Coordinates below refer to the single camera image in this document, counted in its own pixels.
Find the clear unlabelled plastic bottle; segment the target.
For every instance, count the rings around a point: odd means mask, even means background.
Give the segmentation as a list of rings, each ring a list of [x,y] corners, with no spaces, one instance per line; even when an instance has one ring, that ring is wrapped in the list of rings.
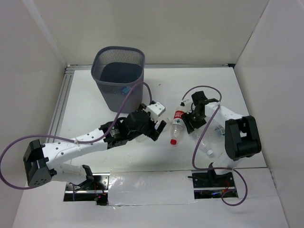
[[[198,139],[200,138],[203,130],[205,129],[206,124],[200,127],[199,129],[195,129],[192,133],[190,133],[191,139],[197,144]],[[221,142],[225,136],[225,129],[218,122],[212,120],[204,137],[202,138],[198,149],[200,153],[207,155],[208,157],[214,157],[215,153],[213,152],[211,146],[212,144],[216,144]]]

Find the blue cap plastic bottle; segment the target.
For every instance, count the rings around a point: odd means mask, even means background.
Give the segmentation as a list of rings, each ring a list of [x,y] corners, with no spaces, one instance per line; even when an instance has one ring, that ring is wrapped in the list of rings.
[[[121,88],[119,88],[119,92],[122,95],[127,95],[130,91],[131,91],[132,87],[130,86],[122,86]]]

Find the crushed blue label bottle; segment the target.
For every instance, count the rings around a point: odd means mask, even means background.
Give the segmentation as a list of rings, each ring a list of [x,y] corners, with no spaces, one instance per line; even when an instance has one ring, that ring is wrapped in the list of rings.
[[[135,141],[136,141],[137,143],[142,143],[143,141],[145,141],[145,140],[147,140],[147,139],[149,139],[148,136],[146,136],[146,135],[144,135],[144,134],[141,134],[141,135],[139,135],[138,137],[135,138]]]

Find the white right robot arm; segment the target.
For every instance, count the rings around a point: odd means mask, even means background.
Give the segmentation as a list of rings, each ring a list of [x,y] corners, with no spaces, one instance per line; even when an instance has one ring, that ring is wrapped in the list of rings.
[[[203,91],[192,94],[191,100],[181,100],[181,106],[186,109],[182,114],[187,132],[204,127],[192,156],[192,166],[198,171],[207,171],[208,183],[218,186],[224,180],[224,174],[233,172],[236,166],[246,158],[258,154],[262,150],[256,120],[251,115],[240,115],[221,105],[219,99],[207,98]],[[208,168],[195,165],[195,158],[200,143],[205,136],[211,122],[217,122],[224,130],[224,152],[212,162]]]

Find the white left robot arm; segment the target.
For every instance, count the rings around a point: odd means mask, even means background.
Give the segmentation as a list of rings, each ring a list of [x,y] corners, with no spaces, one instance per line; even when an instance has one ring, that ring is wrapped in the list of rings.
[[[23,157],[28,186],[37,188],[50,181],[62,181],[82,190],[91,188],[94,177],[90,167],[70,165],[67,161],[126,145],[140,135],[156,141],[166,126],[165,121],[158,122],[165,110],[165,106],[159,102],[152,102],[148,106],[141,104],[127,117],[107,122],[70,142],[42,144],[40,140],[31,141]]]

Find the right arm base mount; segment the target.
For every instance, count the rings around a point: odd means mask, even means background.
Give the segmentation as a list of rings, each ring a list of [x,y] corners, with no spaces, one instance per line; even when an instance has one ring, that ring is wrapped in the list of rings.
[[[216,175],[214,171],[192,172],[189,179],[192,180],[194,188],[194,199],[220,199],[237,198],[234,178],[231,172]]]

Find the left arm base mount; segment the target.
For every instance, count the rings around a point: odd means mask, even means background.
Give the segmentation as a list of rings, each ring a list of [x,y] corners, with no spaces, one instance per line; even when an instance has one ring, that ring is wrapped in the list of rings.
[[[82,189],[71,183],[66,184],[64,202],[95,202],[99,206],[108,205],[108,189],[110,173],[94,173],[94,181]]]

